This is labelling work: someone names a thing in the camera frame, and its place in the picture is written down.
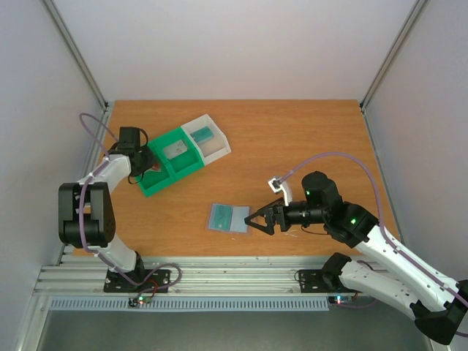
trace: green plastic container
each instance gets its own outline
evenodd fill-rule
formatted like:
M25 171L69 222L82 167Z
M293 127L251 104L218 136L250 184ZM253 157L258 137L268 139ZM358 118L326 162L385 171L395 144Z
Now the green plastic container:
M167 159L163 149L179 140L184 142L187 151L173 159ZM152 196L166 186L175 183L204 166L197 148L180 127L153 139L148 143L148 147L159 160L161 172L147 170L143 179L142 177L137 179L139 181L138 185L146 197Z

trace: white enclosure wall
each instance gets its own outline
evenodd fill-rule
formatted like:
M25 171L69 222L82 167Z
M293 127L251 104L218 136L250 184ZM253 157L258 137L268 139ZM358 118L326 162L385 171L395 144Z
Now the white enclosure wall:
M401 234L457 279L468 279L467 18L466 0L430 1L367 110Z
M0 348L12 350L61 245L58 188L83 169L78 113L101 109L40 1L0 1L0 52Z
M56 0L105 98L361 100L415 0Z

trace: orange wooden surface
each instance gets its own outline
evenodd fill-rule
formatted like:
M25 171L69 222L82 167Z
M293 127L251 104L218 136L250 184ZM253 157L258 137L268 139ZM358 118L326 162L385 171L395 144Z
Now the orange wooden surface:
M144 197L138 185L122 181L112 193L117 233L145 256L244 256L357 254L328 236L307 234L299 227L273 236L253 230L251 236L205 228L212 203L250 205L258 209L277 198L267 185L308 157L343 151L365 162L377 178L385 220L397 235L363 117L356 101L213 100L117 101L110 128L143 128L150 139L197 118L212 117L226 134L232 153L196 173ZM109 148L113 141L106 138ZM320 170L333 179L346 201L377 215L366 174L352 161L331 157L313 162L288 180L295 200L302 200L301 179ZM322 232L319 225L309 228Z

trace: small blue object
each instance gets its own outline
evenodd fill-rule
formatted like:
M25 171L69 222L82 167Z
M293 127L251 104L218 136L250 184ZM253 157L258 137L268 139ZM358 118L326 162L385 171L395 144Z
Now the small blue object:
M193 140L198 144L201 145L205 141L208 141L213 138L213 132L208 127L203 127L202 129L197 130L190 134L193 137Z
M249 206L230 206L214 203L211 206L208 229L222 232L247 233L244 218L250 213Z

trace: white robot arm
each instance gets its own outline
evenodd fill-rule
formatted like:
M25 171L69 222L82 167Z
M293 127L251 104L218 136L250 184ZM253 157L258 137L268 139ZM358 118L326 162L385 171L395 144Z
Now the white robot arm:
M92 180L88 183L90 188L93 184L97 183L107 184L110 195L122 179L126 179L132 172L129 157L122 154L111 154L109 158L105 157L96 169L100 168L102 168L102 171L98 175L93 176L93 173L90 173L88 176L80 179L78 183L83 186L88 177L91 177ZM109 266L112 271L115 271L116 267L120 268L123 272L130 272L135 269L137 253L129 249L117 233L114 233L112 240L106 244L107 246L104 247L96 244L88 245L88 249L95 256L102 257L106 263L111 263Z
M140 260L116 234L110 193L122 179L141 176L156 162L148 146L140 144L141 132L122 127L119 141L102 162L79 181L62 184L58 191L61 241L99 256L113 272L135 272Z
M273 178L268 182L283 199L274 201L246 217L246 224L273 235L275 224L281 231L291 225L308 227L324 224L330 236L376 260L391 272L390 279L335 253L322 268L322 278L332 290L356 290L372 296L407 315L429 338L449 344L468 311L468 280L457 282L446 276L379 226L378 219L365 208L344 202L335 183L321 172L302 180L305 201L292 201L289 187ZM262 216L266 225L254 220Z

